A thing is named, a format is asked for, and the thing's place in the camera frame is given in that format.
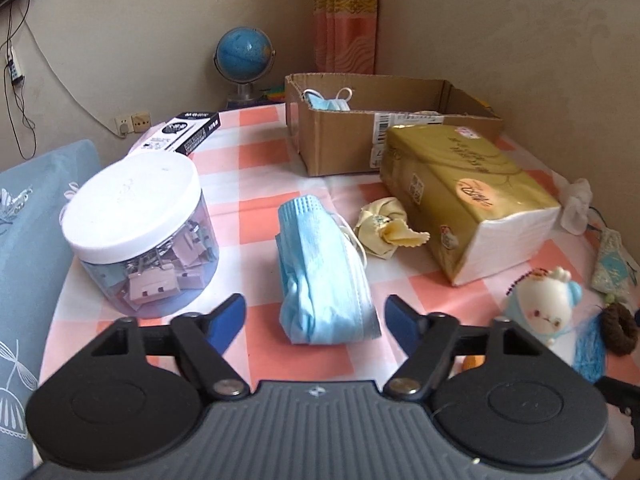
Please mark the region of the pink checkered tablecloth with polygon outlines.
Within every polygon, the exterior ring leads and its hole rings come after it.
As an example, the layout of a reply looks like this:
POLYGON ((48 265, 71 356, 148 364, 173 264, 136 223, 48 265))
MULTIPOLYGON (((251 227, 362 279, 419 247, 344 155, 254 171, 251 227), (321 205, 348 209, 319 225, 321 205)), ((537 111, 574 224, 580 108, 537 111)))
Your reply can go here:
MULTIPOLYGON (((192 154, 212 215, 219 264, 213 281, 186 312, 206 313, 234 292, 244 295, 245 328, 224 358, 252 387, 262 379, 364 379, 382 387, 406 358, 384 326, 384 301, 393 294, 417 311, 447 312, 463 324, 484 325, 497 315, 510 285, 531 267, 562 266, 585 287, 590 282, 597 253, 591 233, 575 236, 554 228, 530 264, 462 287, 449 285, 426 247, 402 248, 390 260, 368 257, 367 277, 383 327, 380 338, 349 346, 292 346, 279 323, 278 207, 312 194, 353 226, 362 206, 388 193, 378 174, 308 178, 288 137, 284 105, 220 117, 221 128, 192 154)), ((40 382, 119 317, 74 259, 53 315, 40 382)), ((610 424, 594 461, 610 478, 638 479, 639 462, 631 460, 624 469, 634 447, 629 418, 610 408, 610 424)))

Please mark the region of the white blue bunny toy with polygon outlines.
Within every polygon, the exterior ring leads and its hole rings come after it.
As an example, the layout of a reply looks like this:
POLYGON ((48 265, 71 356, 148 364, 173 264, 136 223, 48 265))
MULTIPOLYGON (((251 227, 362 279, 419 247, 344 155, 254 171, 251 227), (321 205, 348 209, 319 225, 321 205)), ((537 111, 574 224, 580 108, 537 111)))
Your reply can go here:
POLYGON ((506 292, 501 316, 527 330, 545 347, 572 366, 577 322, 574 311, 582 302, 582 285, 569 270, 534 269, 518 278, 506 292))

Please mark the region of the white wall socket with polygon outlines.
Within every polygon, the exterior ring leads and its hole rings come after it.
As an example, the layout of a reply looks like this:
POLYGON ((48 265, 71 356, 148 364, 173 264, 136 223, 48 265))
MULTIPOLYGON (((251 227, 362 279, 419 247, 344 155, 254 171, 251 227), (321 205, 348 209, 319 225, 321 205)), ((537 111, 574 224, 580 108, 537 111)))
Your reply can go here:
POLYGON ((116 116, 115 127, 116 133, 121 138, 130 133, 144 133, 151 128, 151 114, 144 110, 143 112, 116 116))

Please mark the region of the brown hair scrunchie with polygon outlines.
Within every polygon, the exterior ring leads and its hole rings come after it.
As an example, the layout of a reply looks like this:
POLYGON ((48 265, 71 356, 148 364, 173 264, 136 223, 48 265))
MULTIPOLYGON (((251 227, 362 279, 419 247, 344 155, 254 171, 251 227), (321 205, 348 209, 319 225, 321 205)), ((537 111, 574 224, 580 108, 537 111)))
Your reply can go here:
POLYGON ((638 344, 639 329, 634 316, 618 302, 609 304, 603 310, 600 333, 605 349, 616 356, 628 356, 638 344))

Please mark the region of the blue embroidered pillow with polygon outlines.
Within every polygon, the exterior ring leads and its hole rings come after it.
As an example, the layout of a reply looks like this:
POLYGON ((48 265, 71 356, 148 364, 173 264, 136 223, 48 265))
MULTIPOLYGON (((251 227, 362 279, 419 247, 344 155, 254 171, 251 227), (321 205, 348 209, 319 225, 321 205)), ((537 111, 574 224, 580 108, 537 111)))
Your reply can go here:
POLYGON ((27 438, 25 406, 38 386, 43 347, 73 254, 61 214, 101 169, 78 141, 1 174, 1 434, 27 438))

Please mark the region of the open cardboard box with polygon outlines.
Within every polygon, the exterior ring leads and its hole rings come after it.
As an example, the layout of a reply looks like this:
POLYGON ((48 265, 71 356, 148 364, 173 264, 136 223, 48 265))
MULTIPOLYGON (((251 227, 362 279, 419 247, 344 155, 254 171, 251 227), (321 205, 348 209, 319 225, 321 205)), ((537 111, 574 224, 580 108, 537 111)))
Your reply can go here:
POLYGON ((300 73, 285 77, 285 95, 288 131, 311 177, 377 170, 393 126, 462 126, 491 142, 503 126, 489 105, 445 79, 300 73), (333 98, 343 87, 352 89, 349 112, 313 110, 303 97, 314 89, 333 98))

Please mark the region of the small orange soft toy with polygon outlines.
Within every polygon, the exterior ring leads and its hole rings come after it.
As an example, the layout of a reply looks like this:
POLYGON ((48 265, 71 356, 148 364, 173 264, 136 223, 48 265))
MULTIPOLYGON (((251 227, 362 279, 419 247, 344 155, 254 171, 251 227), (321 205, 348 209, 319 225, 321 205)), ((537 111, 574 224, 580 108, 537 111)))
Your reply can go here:
POLYGON ((474 368, 480 367, 485 363, 484 356, 466 356, 461 365, 462 372, 467 370, 474 370, 474 368))

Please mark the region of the blue desk globe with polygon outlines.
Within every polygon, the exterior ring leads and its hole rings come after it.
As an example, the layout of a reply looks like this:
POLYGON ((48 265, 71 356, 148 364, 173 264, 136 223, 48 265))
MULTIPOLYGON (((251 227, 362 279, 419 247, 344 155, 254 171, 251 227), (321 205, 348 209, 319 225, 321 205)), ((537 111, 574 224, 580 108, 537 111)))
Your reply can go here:
POLYGON ((213 63, 218 74, 234 85, 227 98, 227 110, 270 103, 264 92, 254 88, 254 83, 270 72, 275 56, 270 38, 259 28, 239 26, 222 35, 213 63))

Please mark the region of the crumpled white tissue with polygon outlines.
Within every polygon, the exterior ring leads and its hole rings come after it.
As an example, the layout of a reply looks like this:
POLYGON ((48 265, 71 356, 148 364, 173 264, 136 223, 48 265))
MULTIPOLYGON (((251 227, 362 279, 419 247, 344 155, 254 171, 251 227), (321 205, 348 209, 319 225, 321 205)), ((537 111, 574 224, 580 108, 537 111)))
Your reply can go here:
POLYGON ((588 211, 593 194, 587 179, 579 178, 565 185, 560 191, 559 202, 562 205, 560 225, 573 235, 582 235, 588 226, 588 211))

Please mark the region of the blue surgical face mask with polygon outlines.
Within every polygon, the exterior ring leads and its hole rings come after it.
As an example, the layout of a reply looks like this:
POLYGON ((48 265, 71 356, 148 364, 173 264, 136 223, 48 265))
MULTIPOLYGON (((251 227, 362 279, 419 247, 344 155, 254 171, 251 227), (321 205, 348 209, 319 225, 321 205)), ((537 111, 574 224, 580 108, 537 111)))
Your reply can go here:
POLYGON ((317 196, 278 208, 276 235, 283 301, 280 324, 292 344, 352 344, 381 336, 355 233, 317 196))

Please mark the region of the gold tissue paper pack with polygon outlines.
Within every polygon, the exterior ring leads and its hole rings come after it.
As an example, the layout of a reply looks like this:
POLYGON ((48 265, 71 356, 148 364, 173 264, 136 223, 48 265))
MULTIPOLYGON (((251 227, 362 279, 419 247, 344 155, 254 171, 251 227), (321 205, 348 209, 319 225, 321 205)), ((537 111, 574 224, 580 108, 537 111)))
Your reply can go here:
POLYGON ((454 286, 532 258, 561 209, 524 169, 466 127, 389 128, 380 177, 410 226, 430 233, 427 246, 454 286))

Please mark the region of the blue mask inside box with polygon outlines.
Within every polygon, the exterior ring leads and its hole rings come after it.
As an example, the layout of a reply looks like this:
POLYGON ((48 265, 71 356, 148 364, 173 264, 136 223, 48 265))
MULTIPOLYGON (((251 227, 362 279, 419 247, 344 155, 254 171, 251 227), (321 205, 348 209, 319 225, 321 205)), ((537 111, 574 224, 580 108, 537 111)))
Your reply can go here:
POLYGON ((325 112, 349 112, 349 101, 352 99, 352 89, 343 87, 337 91, 333 98, 326 98, 322 93, 314 89, 305 89, 303 97, 313 110, 325 112))

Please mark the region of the clear jar of binder clips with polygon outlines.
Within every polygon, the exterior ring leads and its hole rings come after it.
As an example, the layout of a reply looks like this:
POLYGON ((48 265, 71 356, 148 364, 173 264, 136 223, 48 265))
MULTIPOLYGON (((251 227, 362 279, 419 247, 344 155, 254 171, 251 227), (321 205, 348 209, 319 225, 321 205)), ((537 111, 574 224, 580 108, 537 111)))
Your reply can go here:
POLYGON ((60 223, 90 278, 124 315, 172 315, 217 270, 200 175, 178 153, 134 151, 106 167, 78 188, 60 223))

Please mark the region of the blue embroidered sachet pouch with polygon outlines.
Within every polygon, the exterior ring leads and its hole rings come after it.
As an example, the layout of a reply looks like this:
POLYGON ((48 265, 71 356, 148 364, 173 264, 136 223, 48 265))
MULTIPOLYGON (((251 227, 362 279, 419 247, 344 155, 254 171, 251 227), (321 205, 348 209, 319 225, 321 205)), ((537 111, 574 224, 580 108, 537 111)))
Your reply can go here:
POLYGON ((628 271, 622 254, 622 237, 610 229, 604 220, 600 228, 590 226, 599 233, 599 248, 591 275, 590 287, 603 296, 604 306, 579 327, 575 344, 574 370, 585 380, 594 384, 605 374, 605 349, 601 333, 600 318, 609 304, 625 299, 628 292, 628 271))

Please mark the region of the orange patterned curtain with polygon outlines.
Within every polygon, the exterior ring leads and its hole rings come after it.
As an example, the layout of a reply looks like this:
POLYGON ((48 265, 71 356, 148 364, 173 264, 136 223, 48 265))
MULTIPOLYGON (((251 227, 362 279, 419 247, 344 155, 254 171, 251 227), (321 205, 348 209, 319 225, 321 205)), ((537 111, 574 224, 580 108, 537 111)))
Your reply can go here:
POLYGON ((323 73, 372 75, 378 0, 314 0, 314 64, 323 73))

